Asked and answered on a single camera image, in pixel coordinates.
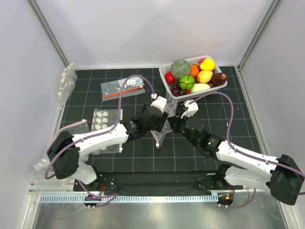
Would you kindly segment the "bag stack at wall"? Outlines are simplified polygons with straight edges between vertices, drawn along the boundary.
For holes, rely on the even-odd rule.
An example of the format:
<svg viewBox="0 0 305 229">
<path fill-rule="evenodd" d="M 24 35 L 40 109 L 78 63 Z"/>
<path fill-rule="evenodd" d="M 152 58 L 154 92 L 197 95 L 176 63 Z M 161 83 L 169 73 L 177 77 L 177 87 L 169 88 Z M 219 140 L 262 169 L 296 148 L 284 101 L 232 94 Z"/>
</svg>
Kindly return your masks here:
<svg viewBox="0 0 305 229">
<path fill-rule="evenodd" d="M 74 69 L 75 64 L 72 62 L 70 63 L 62 72 L 59 86 L 58 86 L 58 91 L 57 91 L 57 97 L 60 101 L 60 107 L 65 105 L 69 97 L 71 96 L 75 84 L 77 82 L 77 74 Z"/>
</svg>

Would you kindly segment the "dark red apple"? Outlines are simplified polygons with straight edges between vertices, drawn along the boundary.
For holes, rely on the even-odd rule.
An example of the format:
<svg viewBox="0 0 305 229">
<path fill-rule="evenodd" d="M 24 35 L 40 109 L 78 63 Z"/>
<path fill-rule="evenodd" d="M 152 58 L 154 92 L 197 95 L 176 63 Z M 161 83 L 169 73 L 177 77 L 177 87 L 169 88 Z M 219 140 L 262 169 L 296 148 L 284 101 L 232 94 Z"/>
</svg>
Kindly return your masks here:
<svg viewBox="0 0 305 229">
<path fill-rule="evenodd" d="M 224 73 L 216 73 L 212 76 L 210 80 L 210 85 L 212 87 L 217 87 L 224 84 L 227 80 L 227 76 Z"/>
</svg>

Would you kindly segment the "crumpled bags pile left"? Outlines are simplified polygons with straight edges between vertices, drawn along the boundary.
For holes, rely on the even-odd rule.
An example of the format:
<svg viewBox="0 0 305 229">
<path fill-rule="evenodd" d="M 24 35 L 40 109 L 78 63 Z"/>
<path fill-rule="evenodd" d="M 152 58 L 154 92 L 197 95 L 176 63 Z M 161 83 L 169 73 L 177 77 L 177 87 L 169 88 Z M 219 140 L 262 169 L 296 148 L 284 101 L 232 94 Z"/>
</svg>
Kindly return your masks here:
<svg viewBox="0 0 305 229">
<path fill-rule="evenodd" d="M 54 134 L 54 136 L 50 140 L 50 144 L 52 144 L 56 137 L 64 131 L 68 131 L 71 135 L 84 134 L 89 132 L 89 126 L 86 119 L 82 119 L 81 121 L 78 121 L 76 123 L 64 126 Z M 44 153 L 41 159 L 33 163 L 33 171 L 31 173 L 31 176 L 34 179 L 34 183 L 41 183 L 41 180 L 44 180 L 44 173 L 49 164 L 50 160 L 47 156 L 47 153 Z"/>
</svg>

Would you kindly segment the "red zipper clear bag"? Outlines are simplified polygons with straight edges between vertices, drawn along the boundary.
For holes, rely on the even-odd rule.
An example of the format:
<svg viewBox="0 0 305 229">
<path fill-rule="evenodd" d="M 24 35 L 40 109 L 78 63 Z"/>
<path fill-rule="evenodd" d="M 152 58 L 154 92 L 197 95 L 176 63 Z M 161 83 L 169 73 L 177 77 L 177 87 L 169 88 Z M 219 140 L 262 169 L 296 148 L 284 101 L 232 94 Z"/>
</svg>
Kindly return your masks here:
<svg viewBox="0 0 305 229">
<path fill-rule="evenodd" d="M 126 81 L 126 78 L 101 84 L 102 101 L 118 99 L 145 93 L 144 81 L 138 75 L 134 75 Z"/>
</svg>

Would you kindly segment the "red tomato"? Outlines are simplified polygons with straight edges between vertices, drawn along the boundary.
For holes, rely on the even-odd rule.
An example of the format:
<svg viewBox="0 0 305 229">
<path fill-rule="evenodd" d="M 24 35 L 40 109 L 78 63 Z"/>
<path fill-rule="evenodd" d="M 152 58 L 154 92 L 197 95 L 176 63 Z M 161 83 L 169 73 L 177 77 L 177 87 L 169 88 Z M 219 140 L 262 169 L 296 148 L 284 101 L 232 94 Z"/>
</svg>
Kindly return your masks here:
<svg viewBox="0 0 305 229">
<path fill-rule="evenodd" d="M 175 81 L 175 78 L 172 76 L 171 72 L 167 72 L 164 75 L 164 78 L 165 78 L 167 84 L 172 84 Z"/>
</svg>

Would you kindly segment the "purple grapes bunch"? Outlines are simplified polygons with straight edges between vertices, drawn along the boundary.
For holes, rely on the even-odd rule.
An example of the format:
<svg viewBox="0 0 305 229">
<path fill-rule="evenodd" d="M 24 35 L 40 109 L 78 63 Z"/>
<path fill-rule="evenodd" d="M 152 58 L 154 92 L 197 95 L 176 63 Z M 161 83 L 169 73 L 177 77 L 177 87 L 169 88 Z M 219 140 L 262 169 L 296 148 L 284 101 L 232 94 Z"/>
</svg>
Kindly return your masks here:
<svg viewBox="0 0 305 229">
<path fill-rule="evenodd" d="M 169 85 L 169 88 L 173 96 L 180 96 L 181 88 L 179 85 L 179 81 L 174 81 L 172 84 Z"/>
</svg>

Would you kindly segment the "red chili pepper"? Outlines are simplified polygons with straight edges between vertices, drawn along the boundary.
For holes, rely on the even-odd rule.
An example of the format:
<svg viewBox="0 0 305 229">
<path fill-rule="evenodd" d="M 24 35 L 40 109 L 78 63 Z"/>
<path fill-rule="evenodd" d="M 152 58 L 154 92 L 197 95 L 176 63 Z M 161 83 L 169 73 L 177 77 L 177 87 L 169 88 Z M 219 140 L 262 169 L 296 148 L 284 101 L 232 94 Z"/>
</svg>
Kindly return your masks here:
<svg viewBox="0 0 305 229">
<path fill-rule="evenodd" d="M 190 93 L 191 93 L 191 91 L 187 88 L 180 91 L 180 95 L 186 95 L 186 94 L 190 94 Z"/>
</svg>

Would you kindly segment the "green netted melon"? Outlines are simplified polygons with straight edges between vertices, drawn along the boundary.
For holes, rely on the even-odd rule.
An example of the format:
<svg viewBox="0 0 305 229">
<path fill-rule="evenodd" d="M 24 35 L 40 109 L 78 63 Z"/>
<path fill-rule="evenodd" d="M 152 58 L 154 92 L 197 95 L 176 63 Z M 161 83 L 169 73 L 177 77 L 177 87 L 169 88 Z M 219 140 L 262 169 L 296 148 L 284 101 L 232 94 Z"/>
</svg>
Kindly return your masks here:
<svg viewBox="0 0 305 229">
<path fill-rule="evenodd" d="M 170 67 L 170 72 L 176 80 L 180 80 L 185 75 L 190 75 L 191 70 L 191 64 L 184 59 L 174 61 Z"/>
</svg>

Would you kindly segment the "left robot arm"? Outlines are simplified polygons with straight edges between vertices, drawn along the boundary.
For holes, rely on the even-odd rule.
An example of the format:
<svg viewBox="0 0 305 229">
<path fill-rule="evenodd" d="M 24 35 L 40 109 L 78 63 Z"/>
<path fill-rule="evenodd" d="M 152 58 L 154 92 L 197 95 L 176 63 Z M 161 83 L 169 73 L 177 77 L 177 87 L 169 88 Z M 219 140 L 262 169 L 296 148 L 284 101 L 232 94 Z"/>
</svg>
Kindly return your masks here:
<svg viewBox="0 0 305 229">
<path fill-rule="evenodd" d="M 45 179 L 72 177 L 90 191 L 96 191 L 101 186 L 98 171 L 80 158 L 101 148 L 139 140 L 150 131 L 161 131 L 168 116 L 165 107 L 165 104 L 154 101 L 145 105 L 136 116 L 120 120 L 108 128 L 78 135 L 68 131 L 60 133 L 47 151 L 50 164 Z M 53 176 L 48 175 L 50 169 L 54 171 Z"/>
</svg>

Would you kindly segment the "black grid cutting mat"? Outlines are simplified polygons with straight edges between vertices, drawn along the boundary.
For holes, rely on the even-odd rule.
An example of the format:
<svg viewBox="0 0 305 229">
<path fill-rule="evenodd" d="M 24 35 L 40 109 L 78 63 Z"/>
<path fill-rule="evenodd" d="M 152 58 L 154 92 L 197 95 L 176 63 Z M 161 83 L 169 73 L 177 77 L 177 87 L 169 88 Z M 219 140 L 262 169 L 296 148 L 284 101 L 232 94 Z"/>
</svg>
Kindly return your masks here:
<svg viewBox="0 0 305 229">
<path fill-rule="evenodd" d="M 248 106 L 233 66 L 221 71 L 227 75 L 228 85 L 219 95 L 210 95 L 198 101 L 195 116 L 205 129 L 220 137 L 230 137 L 233 144 L 260 152 Z M 86 119 L 92 121 L 94 109 L 116 109 L 117 100 L 102 101 L 101 84 L 133 74 L 147 78 L 150 86 L 145 93 L 122 99 L 123 117 L 132 117 L 150 103 L 151 91 L 165 96 L 166 89 L 157 68 L 78 70 L 76 87 L 67 101 L 60 119 L 61 126 Z M 169 133 L 159 149 L 151 134 L 124 144 L 123 151 L 115 154 L 91 155 L 89 162 L 100 172 L 161 172 L 161 171 L 214 171 L 220 161 L 204 157 L 181 134 Z"/>
</svg>

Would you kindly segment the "white plastic basket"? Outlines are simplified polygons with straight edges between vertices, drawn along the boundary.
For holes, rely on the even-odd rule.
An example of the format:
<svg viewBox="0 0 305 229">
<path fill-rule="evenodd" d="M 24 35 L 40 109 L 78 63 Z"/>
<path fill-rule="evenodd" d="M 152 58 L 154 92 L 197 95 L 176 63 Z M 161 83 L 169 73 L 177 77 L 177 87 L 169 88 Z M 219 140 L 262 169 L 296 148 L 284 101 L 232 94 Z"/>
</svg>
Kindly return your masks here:
<svg viewBox="0 0 305 229">
<path fill-rule="evenodd" d="M 189 62 L 190 64 L 196 64 L 202 58 L 211 58 L 211 57 L 208 56 L 208 55 L 202 55 L 202 56 L 186 59 L 186 61 Z M 205 90 L 200 90 L 198 92 L 191 92 L 190 94 L 182 94 L 182 95 L 179 95 L 179 96 L 175 96 L 173 94 L 172 86 L 170 86 L 166 82 L 166 79 L 165 79 L 165 74 L 170 72 L 171 64 L 172 63 L 168 63 L 168 64 L 165 64 L 165 65 L 162 65 L 159 68 L 159 72 L 160 72 L 161 80 L 162 80 L 162 82 L 163 82 L 163 84 L 165 86 L 166 91 L 169 93 L 170 97 L 172 97 L 173 99 L 177 99 L 178 102 L 184 102 L 186 100 L 191 100 L 191 99 L 198 98 L 199 96 L 201 96 L 203 94 L 207 94 L 207 93 L 211 93 L 211 92 L 214 92 L 214 91 L 218 91 L 220 89 L 225 88 L 228 85 L 227 80 L 225 80 L 219 86 L 212 86 L 210 89 L 205 89 Z M 220 68 L 216 64 L 216 66 L 215 66 L 215 74 L 221 73 L 220 71 L 221 71 Z"/>
</svg>

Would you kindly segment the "yellow red peach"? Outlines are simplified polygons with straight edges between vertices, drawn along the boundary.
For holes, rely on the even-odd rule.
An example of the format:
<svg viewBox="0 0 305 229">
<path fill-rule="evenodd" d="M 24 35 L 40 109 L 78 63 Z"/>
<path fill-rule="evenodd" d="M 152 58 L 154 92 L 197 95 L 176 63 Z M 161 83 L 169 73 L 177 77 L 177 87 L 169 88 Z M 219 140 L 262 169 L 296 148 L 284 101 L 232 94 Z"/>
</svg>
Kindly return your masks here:
<svg viewBox="0 0 305 229">
<path fill-rule="evenodd" d="M 211 58 L 205 58 L 199 67 L 201 70 L 213 71 L 215 68 L 215 62 Z"/>
</svg>

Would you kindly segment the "pink zipper dotted bag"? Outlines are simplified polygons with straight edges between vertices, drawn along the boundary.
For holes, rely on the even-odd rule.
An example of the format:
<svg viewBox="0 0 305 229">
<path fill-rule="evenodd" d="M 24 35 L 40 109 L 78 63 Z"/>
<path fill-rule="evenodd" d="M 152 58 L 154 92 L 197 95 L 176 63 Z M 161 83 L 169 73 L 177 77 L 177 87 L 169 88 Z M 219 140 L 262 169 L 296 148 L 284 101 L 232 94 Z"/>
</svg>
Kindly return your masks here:
<svg viewBox="0 0 305 229">
<path fill-rule="evenodd" d="M 175 112 L 176 112 L 177 105 L 178 105 L 178 100 L 175 98 L 172 98 L 168 92 L 166 93 L 165 98 L 167 100 L 166 106 L 165 106 L 165 112 L 168 113 L 168 117 L 167 117 L 166 121 L 164 122 L 161 131 L 159 131 L 159 132 L 151 131 L 151 134 L 156 141 L 155 146 L 157 147 L 157 149 L 159 149 L 161 147 L 161 145 L 165 139 L 165 135 L 172 132 L 172 128 L 170 126 L 168 118 L 175 116 Z"/>
</svg>

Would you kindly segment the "white zipper dotted bag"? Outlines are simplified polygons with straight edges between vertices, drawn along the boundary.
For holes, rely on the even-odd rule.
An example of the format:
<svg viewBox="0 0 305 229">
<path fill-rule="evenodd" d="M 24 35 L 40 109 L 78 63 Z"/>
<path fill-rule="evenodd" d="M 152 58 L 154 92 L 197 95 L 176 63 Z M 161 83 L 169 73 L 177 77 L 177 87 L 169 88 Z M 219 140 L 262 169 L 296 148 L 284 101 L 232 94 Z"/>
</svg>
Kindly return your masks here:
<svg viewBox="0 0 305 229">
<path fill-rule="evenodd" d="M 91 132 L 108 128 L 115 124 L 118 116 L 117 109 L 111 110 L 99 110 L 94 109 L 93 118 L 91 124 Z M 91 154 L 115 154 L 122 152 L 122 144 L 111 145 L 108 147 L 102 147 L 99 150 L 93 151 Z"/>
</svg>

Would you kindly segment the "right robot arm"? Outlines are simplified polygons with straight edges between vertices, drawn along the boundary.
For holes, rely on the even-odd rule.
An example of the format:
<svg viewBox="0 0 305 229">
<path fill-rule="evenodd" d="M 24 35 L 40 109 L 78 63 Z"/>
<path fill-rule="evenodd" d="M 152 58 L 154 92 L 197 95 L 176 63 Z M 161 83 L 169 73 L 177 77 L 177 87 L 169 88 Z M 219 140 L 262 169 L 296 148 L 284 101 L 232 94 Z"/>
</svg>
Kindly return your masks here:
<svg viewBox="0 0 305 229">
<path fill-rule="evenodd" d="M 168 121 L 171 129 L 181 133 L 200 154 L 229 163 L 217 170 L 214 182 L 218 188 L 256 188 L 269 192 L 284 204 L 295 205 L 305 175 L 290 156 L 267 156 L 234 145 L 208 133 L 195 117 L 175 116 Z"/>
</svg>

